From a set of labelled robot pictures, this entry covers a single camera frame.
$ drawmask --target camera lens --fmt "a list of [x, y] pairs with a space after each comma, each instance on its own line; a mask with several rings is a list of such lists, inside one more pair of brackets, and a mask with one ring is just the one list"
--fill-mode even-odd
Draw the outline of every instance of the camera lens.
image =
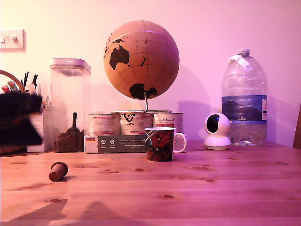
[[215, 133], [218, 130], [218, 120], [220, 119], [218, 114], [209, 116], [207, 120], [207, 130], [211, 133]]

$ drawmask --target wooden chair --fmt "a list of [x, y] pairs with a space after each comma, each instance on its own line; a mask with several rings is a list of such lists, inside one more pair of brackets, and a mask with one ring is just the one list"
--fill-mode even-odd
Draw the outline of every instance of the wooden chair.
[[296, 126], [295, 139], [293, 140], [293, 148], [301, 149], [301, 105]]

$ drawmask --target globe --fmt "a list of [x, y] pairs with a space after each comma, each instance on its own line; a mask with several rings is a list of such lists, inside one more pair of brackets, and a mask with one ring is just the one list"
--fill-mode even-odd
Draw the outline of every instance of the globe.
[[122, 94], [148, 99], [164, 93], [179, 71], [179, 51], [172, 36], [160, 25], [133, 21], [108, 38], [104, 68], [111, 84]]

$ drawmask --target blue label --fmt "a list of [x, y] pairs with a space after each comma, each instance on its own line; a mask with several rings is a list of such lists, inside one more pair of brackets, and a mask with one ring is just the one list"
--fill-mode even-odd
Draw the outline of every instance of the blue label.
[[222, 113], [233, 124], [267, 124], [266, 104], [266, 95], [222, 97]]

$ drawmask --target globe stand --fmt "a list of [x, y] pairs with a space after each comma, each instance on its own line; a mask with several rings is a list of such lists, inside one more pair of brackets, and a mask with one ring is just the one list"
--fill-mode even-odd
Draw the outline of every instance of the globe stand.
[[128, 110], [128, 111], [112, 111], [112, 113], [120, 113], [120, 114], [127, 114], [127, 113], [146, 113], [146, 112], [163, 112], [163, 113], [171, 113], [171, 111], [166, 110], [149, 110], [149, 105], [147, 102], [146, 92], [144, 92], [144, 100], [145, 100], [145, 110]]

